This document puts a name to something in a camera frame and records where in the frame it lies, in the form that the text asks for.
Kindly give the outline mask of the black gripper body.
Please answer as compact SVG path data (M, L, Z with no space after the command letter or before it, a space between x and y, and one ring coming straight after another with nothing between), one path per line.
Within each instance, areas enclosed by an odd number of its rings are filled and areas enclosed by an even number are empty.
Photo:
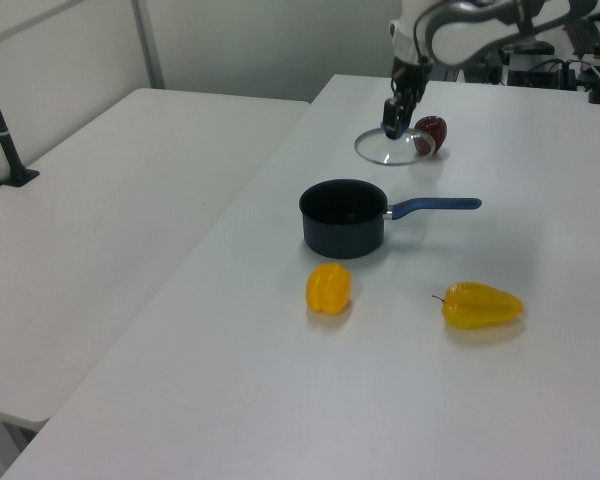
M414 63L408 63L395 57L391 72L393 96L404 101L420 102L432 69L433 63L428 57L416 60Z

